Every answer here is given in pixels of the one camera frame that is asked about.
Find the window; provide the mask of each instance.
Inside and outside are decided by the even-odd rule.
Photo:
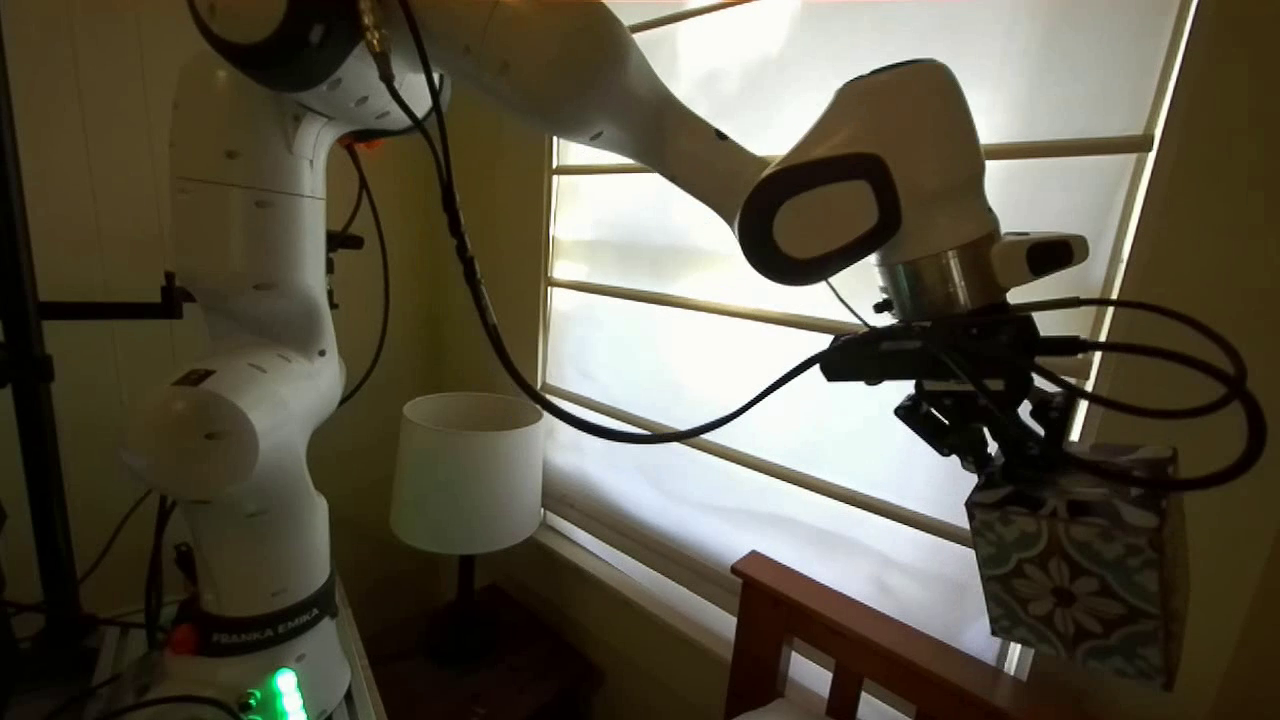
[[[754,150],[784,150],[850,75],[936,56],[962,75],[1010,232],[1091,239],[1024,295],[1099,295],[1124,266],[1193,0],[612,0],[677,94]],[[731,232],[667,178],[579,144],[551,157],[547,391],[637,429],[686,429],[855,329],[832,289],[759,278]],[[878,264],[832,278],[860,311]],[[764,547],[991,659],[966,497],[892,409],[908,384],[789,384],[677,447],[551,435],[547,505],[681,584],[731,600]]]

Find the wooden chair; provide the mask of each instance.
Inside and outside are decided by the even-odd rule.
[[[750,553],[726,717],[804,717],[784,703],[793,643],[832,659],[825,717],[852,720],[866,678],[912,703],[915,720],[1081,717],[1035,700],[1029,684],[852,600],[771,555]]]

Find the green light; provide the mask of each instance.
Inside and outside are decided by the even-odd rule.
[[[275,669],[249,692],[252,720],[307,720],[304,684],[291,669]]]

